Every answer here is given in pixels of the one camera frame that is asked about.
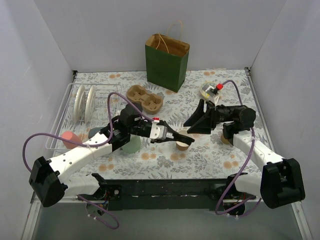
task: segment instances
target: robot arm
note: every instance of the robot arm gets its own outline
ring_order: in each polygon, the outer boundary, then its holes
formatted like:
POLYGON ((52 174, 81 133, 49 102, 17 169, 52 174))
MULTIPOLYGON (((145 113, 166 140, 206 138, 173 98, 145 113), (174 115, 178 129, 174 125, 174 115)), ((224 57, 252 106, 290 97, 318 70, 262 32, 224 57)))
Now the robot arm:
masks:
MULTIPOLYGON (((250 128, 254 126, 256 112, 245 105, 215 106, 200 100, 196 111, 184 123, 188 133, 210 134, 218 123, 223 124, 223 137, 235 147, 249 154, 252 146, 250 128)), ((299 163, 276 154, 262 142, 255 140, 250 159, 262 172, 262 177, 242 173, 230 188, 229 194, 248 193, 263 199, 269 208, 277 208, 305 199, 305 190, 299 163)), ((235 177, 228 177, 227 185, 235 177)))
MULTIPOLYGON (((142 111, 141 105, 135 105, 142 111)), ((82 177, 71 177, 71 175, 92 160, 112 153, 127 144, 131 135, 149 138, 151 143, 180 141, 191 145, 195 141, 193 138, 177 133, 165 121, 155 119, 149 122, 142 119, 130 105, 127 105, 119 116, 114 117, 112 123, 113 135, 108 143, 89 147, 89 145, 106 142, 110 135, 110 124, 84 143, 88 147, 78 146, 59 156, 48 160, 40 157, 34 162, 29 183, 44 207, 56 204, 63 196, 86 194, 93 195, 99 200, 108 190, 113 192, 110 197, 116 197, 114 192, 121 191, 119 186, 111 186, 114 188, 111 189, 97 173, 82 177)))

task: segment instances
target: dish rack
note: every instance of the dish rack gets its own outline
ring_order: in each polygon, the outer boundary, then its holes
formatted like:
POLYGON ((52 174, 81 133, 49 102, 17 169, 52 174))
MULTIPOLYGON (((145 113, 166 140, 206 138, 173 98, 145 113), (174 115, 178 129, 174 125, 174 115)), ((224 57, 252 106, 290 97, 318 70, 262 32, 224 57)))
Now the dish rack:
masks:
MULTIPOLYGON (((88 133, 90 129, 96 127, 105 127, 109 123, 107 110, 107 98, 109 93, 117 92, 121 94, 121 91, 122 86, 120 84, 70 83, 67 86, 50 133, 56 136, 61 136, 64 132, 71 131, 74 134, 78 135, 83 143, 86 142, 88 140, 88 133), (95 87, 94 109, 91 120, 87 123, 85 123, 84 114, 76 123, 73 121, 73 111, 76 95, 81 85, 83 85, 85 88, 86 97, 88 96, 88 92, 91 86, 95 87)), ((111 117, 117 115, 120 104, 121 98, 113 94, 110 98, 111 117)), ((52 137, 48 137, 45 147, 49 150, 54 150, 62 153, 69 150, 61 140, 57 140, 52 137)))

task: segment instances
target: green paper bag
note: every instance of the green paper bag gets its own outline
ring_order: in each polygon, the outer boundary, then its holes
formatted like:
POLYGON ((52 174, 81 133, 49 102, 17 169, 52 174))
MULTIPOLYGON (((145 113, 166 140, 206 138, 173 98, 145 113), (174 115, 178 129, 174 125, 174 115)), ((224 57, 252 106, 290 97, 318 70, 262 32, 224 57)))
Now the green paper bag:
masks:
POLYGON ((178 92, 185 81, 190 45, 161 35, 152 35, 145 42, 145 63, 148 82, 178 92))

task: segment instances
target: white plastic arm segment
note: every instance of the white plastic arm segment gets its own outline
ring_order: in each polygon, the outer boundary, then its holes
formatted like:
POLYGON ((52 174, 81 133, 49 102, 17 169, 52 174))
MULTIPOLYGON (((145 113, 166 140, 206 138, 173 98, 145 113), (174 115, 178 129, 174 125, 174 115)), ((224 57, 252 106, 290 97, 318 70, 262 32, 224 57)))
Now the white plastic arm segment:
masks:
MULTIPOLYGON (((100 144, 107 139, 108 138, 104 134, 98 132, 91 139, 86 141, 85 144, 100 144)), ((73 173, 80 170, 94 159, 111 152, 112 144, 108 143, 99 147, 77 146, 64 154, 50 158, 50 166, 54 172, 59 171, 58 178, 61 183, 65 183, 73 173)))
POLYGON ((234 182, 235 189, 240 193, 248 193, 261 198, 261 177, 250 174, 240 175, 234 182))
POLYGON ((91 174, 87 176, 70 177, 64 182, 68 188, 64 191, 64 196, 73 196, 78 194, 93 195, 99 189, 99 183, 91 174))
MULTIPOLYGON (((251 161, 262 172, 264 165, 267 163, 279 163, 283 161, 283 157, 276 154, 265 146, 261 141, 254 141, 254 149, 251 155, 251 161)), ((252 144, 252 134, 250 131, 241 131, 233 136, 233 145, 244 152, 246 155, 249 154, 252 144)))

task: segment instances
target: white wall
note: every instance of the white wall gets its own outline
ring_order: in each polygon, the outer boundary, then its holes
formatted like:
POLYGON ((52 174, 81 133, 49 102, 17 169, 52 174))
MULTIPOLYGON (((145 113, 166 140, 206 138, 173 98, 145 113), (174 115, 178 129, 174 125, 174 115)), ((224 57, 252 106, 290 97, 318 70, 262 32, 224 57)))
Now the white wall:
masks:
POLYGON ((146 40, 177 19, 189 69, 250 67, 286 0, 34 1, 70 67, 94 72, 144 70, 146 40))
POLYGON ((320 239, 319 23, 319 0, 287 0, 251 69, 276 150, 300 162, 314 239, 320 239))
MULTIPOLYGON (((32 188, 22 161, 24 140, 47 132, 72 71, 33 0, 0 0, 0 239, 20 239, 32 188)), ((29 164, 47 152, 39 137, 29 164)))

